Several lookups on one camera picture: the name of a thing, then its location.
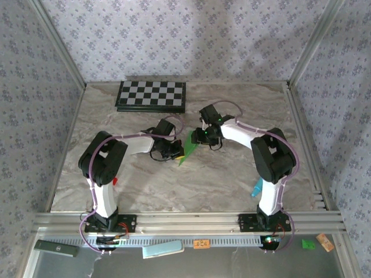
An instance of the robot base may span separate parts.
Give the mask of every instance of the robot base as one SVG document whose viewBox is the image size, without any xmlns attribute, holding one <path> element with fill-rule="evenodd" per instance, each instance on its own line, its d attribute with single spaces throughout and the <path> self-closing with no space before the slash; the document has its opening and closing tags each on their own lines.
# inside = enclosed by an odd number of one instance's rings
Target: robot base
<svg viewBox="0 0 371 278">
<path fill-rule="evenodd" d="M 135 214 L 118 214 L 118 210 L 116 210 L 109 218 L 104 218 L 99 214 L 95 214 L 87 219 L 85 232 L 126 233 L 125 227 L 120 226 L 120 223 L 124 223 L 128 227 L 129 233 L 134 233 L 137 224 L 137 216 Z"/>
<path fill-rule="evenodd" d="M 238 223 L 240 232 L 275 232 L 278 224 L 282 225 L 285 232 L 291 231 L 289 217 L 277 212 L 273 215 L 265 215 L 257 206 L 257 213 L 244 213 L 238 215 Z"/>
</svg>

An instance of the green paper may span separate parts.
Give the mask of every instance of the green paper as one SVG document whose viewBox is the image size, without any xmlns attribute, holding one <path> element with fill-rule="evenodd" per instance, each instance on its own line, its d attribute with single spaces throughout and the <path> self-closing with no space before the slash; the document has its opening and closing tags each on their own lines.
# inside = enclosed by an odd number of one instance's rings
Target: green paper
<svg viewBox="0 0 371 278">
<path fill-rule="evenodd" d="M 315 249 L 315 245 L 314 245 L 314 242 L 312 240 L 302 239 L 301 240 L 301 245 L 303 246 L 303 249 L 309 249 L 309 250 L 314 250 Z"/>
<path fill-rule="evenodd" d="M 184 157 L 180 159 L 179 166 L 189 157 L 191 153 L 197 148 L 198 144 L 192 144 L 192 132 L 188 133 L 187 140 L 184 143 Z"/>
</svg>

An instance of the gray marble tabletop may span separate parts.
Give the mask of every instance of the gray marble tabletop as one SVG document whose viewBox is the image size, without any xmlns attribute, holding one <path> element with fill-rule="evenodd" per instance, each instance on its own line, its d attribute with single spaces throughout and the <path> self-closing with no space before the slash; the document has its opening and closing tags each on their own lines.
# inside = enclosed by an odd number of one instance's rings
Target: gray marble tabletop
<svg viewBox="0 0 371 278">
<path fill-rule="evenodd" d="M 78 160 L 97 132 L 133 134 L 156 126 L 167 114 L 117 112 L 119 83 L 88 85 L 61 172 L 52 211 L 86 211 L 92 208 L 89 186 L 77 167 Z M 312 210 L 314 198 L 307 162 L 296 137 L 285 96 L 263 85 L 201 85 L 187 83 L 187 126 L 180 136 L 200 126 L 199 110 L 216 100 L 232 100 L 244 111 L 241 121 L 262 129 L 278 127 L 299 153 L 301 169 L 288 182 L 283 196 L 287 210 Z M 236 115 L 227 103 L 216 104 L 222 114 Z M 179 127 L 176 120 L 171 121 Z M 260 196 L 251 197 L 259 175 L 251 150 L 224 141 L 219 151 L 200 146 L 179 167 L 179 161 L 152 160 L 147 153 L 132 155 L 122 165 L 114 186 L 119 210 L 124 211 L 254 211 Z"/>
</svg>

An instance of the black and white squares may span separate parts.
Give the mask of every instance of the black and white squares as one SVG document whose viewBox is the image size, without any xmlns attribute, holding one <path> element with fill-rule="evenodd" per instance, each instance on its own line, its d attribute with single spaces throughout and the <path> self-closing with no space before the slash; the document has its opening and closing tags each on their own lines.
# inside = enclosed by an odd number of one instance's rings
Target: black and white squares
<svg viewBox="0 0 371 278">
<path fill-rule="evenodd" d="M 184 113 L 186 84 L 183 82 L 123 81 L 117 111 Z"/>
</svg>

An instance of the aluminum frame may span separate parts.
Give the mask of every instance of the aluminum frame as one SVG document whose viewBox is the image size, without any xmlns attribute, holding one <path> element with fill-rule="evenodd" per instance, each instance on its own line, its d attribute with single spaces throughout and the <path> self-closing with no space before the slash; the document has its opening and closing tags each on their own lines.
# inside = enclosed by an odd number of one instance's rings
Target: aluminum frame
<svg viewBox="0 0 371 278">
<path fill-rule="evenodd" d="M 296 63 L 293 72 L 291 73 L 290 85 L 295 86 L 303 75 L 315 51 L 317 50 L 328 29 L 331 27 L 344 2 L 345 0 L 329 0 L 325 10 L 322 12 L 321 17 L 314 27 L 313 33 L 311 34 L 305 49 L 301 53 L 300 58 Z"/>
<path fill-rule="evenodd" d="M 328 212 L 339 212 L 338 208 L 336 207 L 334 201 L 329 196 L 329 188 L 326 186 L 324 182 L 318 165 L 319 163 L 319 156 L 315 153 L 310 146 L 312 145 L 312 137 L 309 132 L 304 128 L 307 120 L 305 116 L 300 113 L 301 102 L 299 100 L 299 96 L 296 91 L 296 87 L 292 86 L 291 89 L 289 88 L 287 83 L 282 83 L 282 90 L 287 97 L 290 113 L 295 121 L 298 136 L 301 140 L 301 144 L 304 150 L 305 158 L 308 162 L 310 175 L 315 182 L 315 187 L 317 190 L 320 191 L 323 197 L 323 203 L 325 205 L 325 209 Z M 349 235 L 346 234 L 332 234 L 334 244 L 336 246 L 337 254 L 339 256 L 341 268 L 343 269 L 345 277 L 363 277 L 361 268 L 359 267 L 359 263 L 357 258 L 355 257 L 353 247 L 349 238 Z"/>
<path fill-rule="evenodd" d="M 58 52 L 58 55 L 62 59 L 63 63 L 66 65 L 70 74 L 72 75 L 72 78 L 75 81 L 76 85 L 79 87 L 80 90 L 84 89 L 86 85 L 85 81 L 81 76 L 75 62 L 71 58 L 66 46 L 61 40 L 58 31 L 55 29 L 50 19 L 50 16 L 46 12 L 45 7 L 43 6 L 40 0 L 27 0 L 27 2 L 30 5 L 30 7 L 34 10 L 40 22 L 40 25 L 43 26 L 50 41 L 52 42 L 53 46 Z"/>
<path fill-rule="evenodd" d="M 45 205 L 44 211 L 47 211 L 47 212 L 50 212 L 50 210 L 52 208 L 54 196 L 56 194 L 58 182 L 59 182 L 59 179 L 60 179 L 60 175 L 62 173 L 62 168 L 63 168 L 63 165 L 64 165 L 64 161 L 66 160 L 68 146 L 70 144 L 71 137 L 72 137 L 72 134 L 73 134 L 74 129 L 75 129 L 75 124 L 76 124 L 77 116 L 79 115 L 79 111 L 80 111 L 80 107 L 81 107 L 81 104 L 82 104 L 82 100 L 83 100 L 84 95 L 85 95 L 85 88 L 83 88 L 81 90 L 80 97 L 79 97 L 79 100 L 78 100 L 77 105 L 76 105 L 74 117 L 72 119 L 70 128 L 68 130 L 68 134 L 67 134 L 67 138 L 66 138 L 66 143 L 64 144 L 64 148 L 63 148 L 63 151 L 62 151 L 62 154 L 61 154 L 61 159 L 60 159 L 59 164 L 58 164 L 56 175 L 54 177 L 54 180 L 53 180 L 53 183 L 52 183 L 52 187 L 51 187 L 50 192 L 49 192 L 48 200 L 46 201 L 46 205 Z"/>
<path fill-rule="evenodd" d="M 238 225 L 238 214 L 229 213 L 137 213 L 135 236 L 241 236 L 269 235 L 267 232 L 241 233 Z M 295 222 L 295 233 L 299 235 L 331 234 L 342 239 L 346 229 L 339 211 L 292 211 Z M 25 249 L 25 256 L 20 264 L 17 277 L 32 277 L 38 260 L 39 251 L 32 250 L 36 240 L 44 236 L 78 236 L 80 213 L 40 213 L 37 214 L 32 236 Z M 344 270 L 353 266 L 348 260 L 347 245 L 343 242 L 336 248 Z"/>
</svg>

